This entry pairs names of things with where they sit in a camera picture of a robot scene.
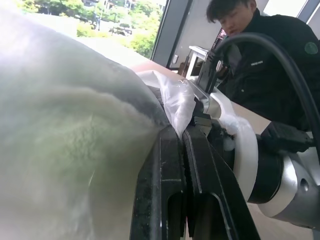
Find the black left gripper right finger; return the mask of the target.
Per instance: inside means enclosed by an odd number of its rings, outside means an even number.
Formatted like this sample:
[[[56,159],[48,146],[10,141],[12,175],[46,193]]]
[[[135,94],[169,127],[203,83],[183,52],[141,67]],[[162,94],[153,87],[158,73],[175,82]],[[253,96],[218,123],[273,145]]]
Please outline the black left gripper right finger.
[[[194,240],[258,240],[260,235],[233,171],[199,129],[182,135],[187,223]]]

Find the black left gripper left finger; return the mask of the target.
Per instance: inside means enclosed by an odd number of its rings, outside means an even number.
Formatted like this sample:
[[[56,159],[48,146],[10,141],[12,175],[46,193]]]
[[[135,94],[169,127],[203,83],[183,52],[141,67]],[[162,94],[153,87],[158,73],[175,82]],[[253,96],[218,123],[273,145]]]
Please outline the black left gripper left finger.
[[[136,182],[129,238],[181,240],[186,229],[186,179],[179,138],[162,129]]]

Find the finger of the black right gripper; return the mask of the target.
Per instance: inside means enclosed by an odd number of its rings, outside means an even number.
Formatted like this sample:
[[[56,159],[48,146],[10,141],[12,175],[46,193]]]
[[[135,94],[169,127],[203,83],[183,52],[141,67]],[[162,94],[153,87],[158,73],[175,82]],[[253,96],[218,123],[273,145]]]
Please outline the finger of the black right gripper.
[[[197,98],[194,98],[194,102],[195,102],[195,107],[193,110],[193,115],[194,116],[200,116],[204,113],[204,105],[203,103]]]
[[[194,114],[191,125],[200,129],[203,133],[209,133],[211,131],[211,117],[208,114]]]

